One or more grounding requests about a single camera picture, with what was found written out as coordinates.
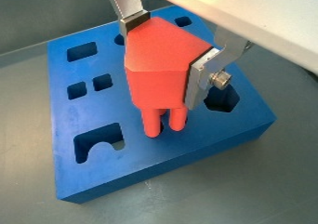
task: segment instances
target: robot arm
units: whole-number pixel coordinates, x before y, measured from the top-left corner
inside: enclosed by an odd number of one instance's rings
[[[150,19],[150,12],[143,9],[141,0],[111,0],[124,37],[137,26]],[[225,89],[231,75],[223,70],[250,48],[251,43],[222,27],[215,33],[215,42],[222,50],[211,48],[190,66],[186,85],[185,102],[193,110],[207,96],[209,89],[215,86]]]

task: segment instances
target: square hole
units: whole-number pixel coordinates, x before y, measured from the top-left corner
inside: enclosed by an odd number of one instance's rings
[[[68,99],[78,99],[87,94],[87,88],[84,82],[79,82],[67,87]]]
[[[181,17],[174,20],[179,27],[186,27],[193,24],[193,21],[189,17]]]
[[[95,91],[100,91],[100,90],[111,87],[112,85],[114,85],[112,77],[108,73],[94,78]]]
[[[94,56],[98,53],[98,46],[95,42],[90,42],[80,46],[72,47],[67,50],[67,61],[72,62],[75,60]]]

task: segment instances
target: red object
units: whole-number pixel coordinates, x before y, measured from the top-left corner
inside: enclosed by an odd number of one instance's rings
[[[186,82],[190,63],[211,45],[161,18],[151,18],[127,36],[126,74],[132,103],[142,111],[145,131],[161,133],[161,114],[170,109],[170,127],[186,125]]]

